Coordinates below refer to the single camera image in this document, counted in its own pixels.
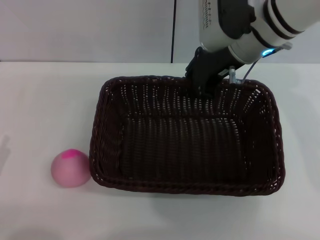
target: wicker basket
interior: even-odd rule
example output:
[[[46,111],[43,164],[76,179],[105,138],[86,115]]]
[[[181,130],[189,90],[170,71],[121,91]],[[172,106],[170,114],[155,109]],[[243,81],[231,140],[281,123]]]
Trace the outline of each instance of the wicker basket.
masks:
[[[169,76],[117,77],[101,89],[90,143],[93,179],[133,192],[269,195],[285,178],[271,91],[223,81],[214,99]]]

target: tabletop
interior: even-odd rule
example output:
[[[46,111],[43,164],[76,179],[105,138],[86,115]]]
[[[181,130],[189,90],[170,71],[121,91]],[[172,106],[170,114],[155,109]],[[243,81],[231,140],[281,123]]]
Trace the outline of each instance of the tabletop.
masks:
[[[280,112],[286,179],[270,196],[65,189],[53,158],[89,152],[99,91],[118,76],[183,76],[186,64],[0,62],[0,239],[318,240],[320,64],[257,64]],[[237,71],[243,77],[249,66]]]

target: black stripe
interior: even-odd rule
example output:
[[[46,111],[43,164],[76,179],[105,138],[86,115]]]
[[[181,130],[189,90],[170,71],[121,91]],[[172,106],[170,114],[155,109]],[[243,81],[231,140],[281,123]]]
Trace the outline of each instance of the black stripe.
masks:
[[[272,6],[272,10],[276,16],[276,18],[278,19],[279,23],[282,25],[282,27],[285,28],[285,30],[287,30],[289,33],[292,33],[292,34],[301,34],[303,33],[303,31],[298,31],[298,30],[295,30],[293,29],[286,21],[285,19],[281,16],[281,13],[277,7],[277,4],[276,4],[276,0],[271,0],[271,6]]]
[[[260,33],[254,28],[254,27],[251,27],[251,30],[252,30],[252,33],[253,35],[255,36],[255,38],[263,45],[265,46],[266,48],[268,49],[275,49],[277,48],[276,46],[272,46],[271,44],[267,43],[260,35]]]
[[[270,16],[269,13],[269,9],[268,9],[268,1],[265,1],[263,4],[263,14],[265,17],[266,22],[268,23],[268,25],[270,26],[270,28],[282,39],[286,39],[286,40],[290,40],[293,39],[294,36],[288,36],[285,35],[282,31],[280,31],[279,28],[277,28],[277,26],[275,25],[275,23],[272,21],[272,18]]]
[[[174,0],[173,7],[173,26],[172,26],[172,41],[171,41],[171,63],[174,63],[174,51],[175,51],[175,31],[176,31],[176,15],[177,15],[177,0]]]

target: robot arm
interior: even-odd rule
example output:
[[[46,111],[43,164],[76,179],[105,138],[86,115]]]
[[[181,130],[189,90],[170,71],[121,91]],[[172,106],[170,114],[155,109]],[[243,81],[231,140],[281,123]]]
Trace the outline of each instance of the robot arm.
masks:
[[[229,73],[273,52],[320,20],[319,0],[199,0],[201,46],[187,67],[193,88],[210,96]]]

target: blue led light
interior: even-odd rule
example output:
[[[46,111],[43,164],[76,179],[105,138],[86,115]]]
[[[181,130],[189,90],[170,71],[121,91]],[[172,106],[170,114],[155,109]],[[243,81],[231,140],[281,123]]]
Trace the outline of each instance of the blue led light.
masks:
[[[265,50],[263,53],[262,53],[262,56],[267,56],[269,55],[270,53],[272,53],[274,51],[274,49],[268,49],[268,50]]]

